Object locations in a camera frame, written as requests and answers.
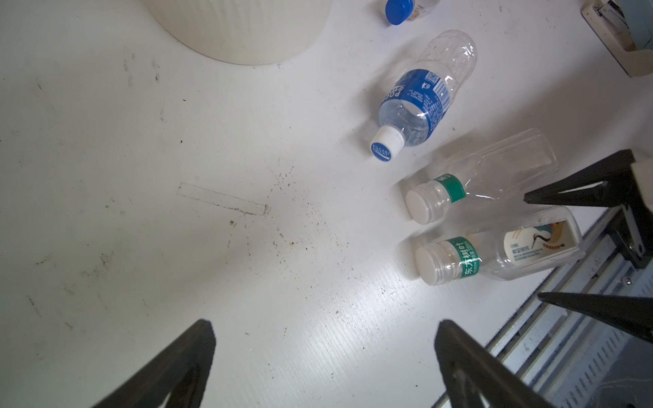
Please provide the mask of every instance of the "plastic bottle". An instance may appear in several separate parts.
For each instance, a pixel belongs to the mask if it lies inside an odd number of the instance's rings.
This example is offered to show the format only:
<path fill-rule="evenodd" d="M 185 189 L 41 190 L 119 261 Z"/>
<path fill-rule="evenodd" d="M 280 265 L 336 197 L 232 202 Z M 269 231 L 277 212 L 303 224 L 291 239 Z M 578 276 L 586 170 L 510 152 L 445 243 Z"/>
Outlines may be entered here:
<path fill-rule="evenodd" d="M 482 210 L 523 193 L 557 169 L 558 160 L 542 131 L 528 129 L 447 163 L 440 176 L 406 194 L 406 206 L 415 221 L 428 224 L 454 205 Z"/>
<path fill-rule="evenodd" d="M 382 161 L 404 146 L 422 144 L 453 103 L 476 66 L 476 45 L 467 34 L 449 30 L 426 47 L 390 90 L 379 109 L 381 128 L 370 149 Z"/>
<path fill-rule="evenodd" d="M 385 16 L 391 24 L 399 25 L 406 20 L 424 17 L 438 5 L 440 0 L 388 0 Z"/>
<path fill-rule="evenodd" d="M 509 281 L 581 258 L 581 232 L 566 207 L 546 207 L 415 252 L 424 282 L 440 285 L 481 273 Z"/>

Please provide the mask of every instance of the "bottle body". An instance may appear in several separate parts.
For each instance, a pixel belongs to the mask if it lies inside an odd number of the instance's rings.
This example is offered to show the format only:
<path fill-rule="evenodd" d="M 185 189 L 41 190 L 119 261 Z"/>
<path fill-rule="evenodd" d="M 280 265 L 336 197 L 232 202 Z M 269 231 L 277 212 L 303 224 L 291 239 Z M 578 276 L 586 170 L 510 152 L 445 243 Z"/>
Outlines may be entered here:
<path fill-rule="evenodd" d="M 406 20 L 416 20 L 431 13 L 440 0 L 388 0 L 385 16 L 391 24 L 399 25 Z"/>
<path fill-rule="evenodd" d="M 557 169 L 558 160 L 546 136 L 539 129 L 528 129 L 445 164 L 440 176 L 406 194 L 406 206 L 414 220 L 428 224 L 454 205 L 481 210 L 518 195 Z"/>
<path fill-rule="evenodd" d="M 426 141 L 475 65 L 476 45 L 467 34 L 449 30 L 431 41 L 383 100 L 372 153 L 388 161 L 404 146 Z"/>
<path fill-rule="evenodd" d="M 484 274 L 508 281 L 581 258 L 581 232 L 569 209 L 546 207 L 520 219 L 415 252 L 420 276 L 429 285 Z"/>

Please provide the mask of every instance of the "blue bottle cap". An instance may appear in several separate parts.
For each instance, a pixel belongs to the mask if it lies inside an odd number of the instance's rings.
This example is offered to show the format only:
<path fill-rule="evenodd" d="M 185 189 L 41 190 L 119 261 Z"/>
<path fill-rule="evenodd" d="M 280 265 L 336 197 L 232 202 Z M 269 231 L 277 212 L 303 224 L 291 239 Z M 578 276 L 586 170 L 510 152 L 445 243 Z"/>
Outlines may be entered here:
<path fill-rule="evenodd" d="M 414 8 L 413 0 L 388 0 L 385 3 L 385 16 L 391 24 L 400 25 L 413 14 Z"/>

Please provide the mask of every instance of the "white trash bin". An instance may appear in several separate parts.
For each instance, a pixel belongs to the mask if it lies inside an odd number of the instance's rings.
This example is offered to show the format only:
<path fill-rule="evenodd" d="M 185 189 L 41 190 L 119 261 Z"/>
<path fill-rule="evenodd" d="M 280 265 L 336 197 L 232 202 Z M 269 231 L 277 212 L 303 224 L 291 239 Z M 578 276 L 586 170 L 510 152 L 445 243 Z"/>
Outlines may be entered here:
<path fill-rule="evenodd" d="M 188 47 L 229 63 L 262 65 L 305 50 L 324 28 L 332 0 L 143 0 Z"/>

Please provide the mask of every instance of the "bottle cap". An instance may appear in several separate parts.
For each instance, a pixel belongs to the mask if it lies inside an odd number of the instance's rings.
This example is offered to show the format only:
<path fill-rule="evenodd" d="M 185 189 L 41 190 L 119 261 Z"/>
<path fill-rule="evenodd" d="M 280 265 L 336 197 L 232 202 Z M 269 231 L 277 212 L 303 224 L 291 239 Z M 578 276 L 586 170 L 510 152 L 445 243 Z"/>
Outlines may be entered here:
<path fill-rule="evenodd" d="M 404 148 L 406 140 L 404 135 L 396 127 L 385 125 L 370 143 L 370 150 L 381 161 L 390 161 L 397 153 Z"/>
<path fill-rule="evenodd" d="M 385 16 L 391 24 L 400 25 L 413 14 L 414 8 L 413 0 L 388 0 L 385 3 Z"/>
<path fill-rule="evenodd" d="M 406 207 L 410 216 L 425 225 L 437 221 L 444 215 L 443 200 L 430 183 L 420 184 L 406 193 Z"/>
<path fill-rule="evenodd" d="M 415 252 L 415 265 L 424 282 L 431 286 L 454 280 L 455 264 L 438 243 L 428 243 Z"/>

